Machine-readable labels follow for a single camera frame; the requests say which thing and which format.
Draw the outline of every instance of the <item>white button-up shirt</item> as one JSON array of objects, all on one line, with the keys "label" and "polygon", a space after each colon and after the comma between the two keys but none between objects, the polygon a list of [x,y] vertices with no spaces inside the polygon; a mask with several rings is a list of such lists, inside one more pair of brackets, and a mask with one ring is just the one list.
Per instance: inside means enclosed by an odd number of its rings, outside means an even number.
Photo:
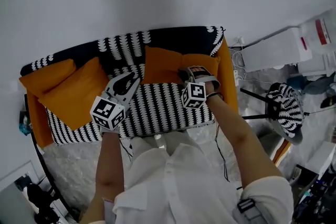
[{"label": "white button-up shirt", "polygon": [[153,148],[135,159],[113,212],[117,224],[237,223],[232,212],[240,199],[247,198],[262,203],[276,223],[289,223],[293,199],[284,178],[257,180],[240,197],[202,151],[180,144],[172,156]]}]

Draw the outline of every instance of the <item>fiducial marker cube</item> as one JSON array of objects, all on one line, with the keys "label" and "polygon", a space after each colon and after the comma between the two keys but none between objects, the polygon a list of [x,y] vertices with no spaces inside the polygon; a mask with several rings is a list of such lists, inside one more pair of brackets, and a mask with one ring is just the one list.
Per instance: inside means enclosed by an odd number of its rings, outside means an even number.
[{"label": "fiducial marker cube", "polygon": [[125,119],[125,107],[97,96],[90,110],[93,122],[113,131]]},{"label": "fiducial marker cube", "polygon": [[198,109],[206,100],[205,83],[189,82],[181,95],[184,108]]}]

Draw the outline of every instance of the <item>black wristband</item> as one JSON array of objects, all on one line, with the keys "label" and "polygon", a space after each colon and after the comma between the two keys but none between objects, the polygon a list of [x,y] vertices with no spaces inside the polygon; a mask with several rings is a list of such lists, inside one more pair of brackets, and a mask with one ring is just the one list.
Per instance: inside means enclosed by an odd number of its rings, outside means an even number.
[{"label": "black wristband", "polygon": [[215,96],[215,95],[220,95],[220,97],[223,99],[223,96],[220,92],[212,92],[206,96],[206,100],[208,100],[211,96]]}]

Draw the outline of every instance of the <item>zebra print cushion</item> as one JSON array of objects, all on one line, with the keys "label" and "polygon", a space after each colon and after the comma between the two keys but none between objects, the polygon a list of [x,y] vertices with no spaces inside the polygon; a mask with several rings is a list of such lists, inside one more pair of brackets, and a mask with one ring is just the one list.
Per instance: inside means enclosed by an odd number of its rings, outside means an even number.
[{"label": "zebra print cushion", "polygon": [[[190,36],[184,35],[179,39],[181,33],[189,33]],[[175,47],[172,43],[174,38],[177,40]],[[180,53],[203,53],[206,47],[207,54],[213,56],[220,48],[223,39],[223,27],[181,27],[141,31],[99,39],[49,55],[23,67],[21,75],[24,76],[43,66],[69,58],[74,59],[76,66],[80,67],[88,59],[98,56],[110,79],[130,71],[143,79],[144,47],[146,45],[161,48],[173,47],[172,50]],[[193,46],[183,48],[179,40],[183,42],[189,40]],[[130,103],[128,118],[119,125],[120,137],[146,136],[211,123],[214,116],[205,104],[199,110],[188,110],[182,107],[180,99],[182,89],[181,85],[170,83],[140,85]],[[46,111],[56,144],[101,140],[99,127],[94,123],[90,122],[72,131],[47,108]]]},{"label": "zebra print cushion", "polygon": [[294,89],[285,83],[274,83],[266,95],[266,97],[281,103],[278,122],[290,138],[293,138],[295,131],[302,127],[303,121],[303,114],[294,95]]}]

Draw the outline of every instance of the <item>tile floor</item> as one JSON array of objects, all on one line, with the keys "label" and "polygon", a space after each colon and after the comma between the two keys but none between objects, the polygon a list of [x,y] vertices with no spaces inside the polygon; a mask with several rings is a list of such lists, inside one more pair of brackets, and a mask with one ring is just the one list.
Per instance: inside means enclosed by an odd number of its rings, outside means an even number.
[{"label": "tile floor", "polygon": [[[256,79],[263,82],[285,82],[291,73],[294,73],[294,67],[285,66],[280,70],[268,69],[248,73],[246,80]],[[263,102],[251,98],[239,91],[243,87],[249,91],[262,94],[267,92],[270,84],[260,83],[258,81],[240,81],[237,87],[239,114],[253,115],[264,112],[265,105]],[[324,95],[307,95],[303,97],[303,107],[306,112],[319,110]],[[249,120],[257,135],[269,132],[270,124],[266,120]],[[280,169],[288,178],[293,167],[299,163],[304,165],[311,157],[314,150],[323,140],[330,139],[331,133],[335,126],[335,110],[327,110],[321,113],[312,114],[305,118],[302,132],[303,142],[298,146],[291,146],[288,155],[280,164]],[[215,137],[216,125],[189,129],[189,135],[200,145],[204,154],[209,159],[211,165],[220,169],[224,174],[224,163],[216,147]],[[129,141],[123,141],[128,147]],[[237,187],[240,186],[240,176],[233,150],[227,139],[221,133],[218,136],[218,144],[226,159],[229,179]],[[65,200],[72,207],[80,210],[85,209],[94,195],[94,176],[97,167],[97,161],[100,151],[100,142],[80,143],[64,146],[55,144],[45,148],[44,159],[55,177],[56,183],[63,194]],[[126,152],[122,149],[124,162],[124,172],[130,164]]]}]

